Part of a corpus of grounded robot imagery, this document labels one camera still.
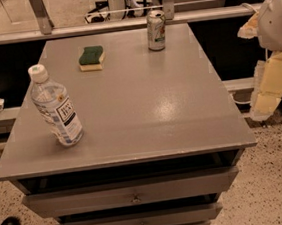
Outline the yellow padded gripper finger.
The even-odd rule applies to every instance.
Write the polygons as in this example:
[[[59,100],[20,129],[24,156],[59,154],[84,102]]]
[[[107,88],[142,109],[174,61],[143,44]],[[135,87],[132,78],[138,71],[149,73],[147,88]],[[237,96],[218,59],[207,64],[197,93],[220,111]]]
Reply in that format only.
[[[254,37],[257,37],[258,17],[258,12],[254,13],[254,15],[251,16],[250,19],[246,23],[244,23],[242,27],[240,27],[237,36],[242,39],[252,39]]]
[[[274,51],[268,60],[258,61],[254,73],[250,118],[266,121],[282,99],[282,51]]]

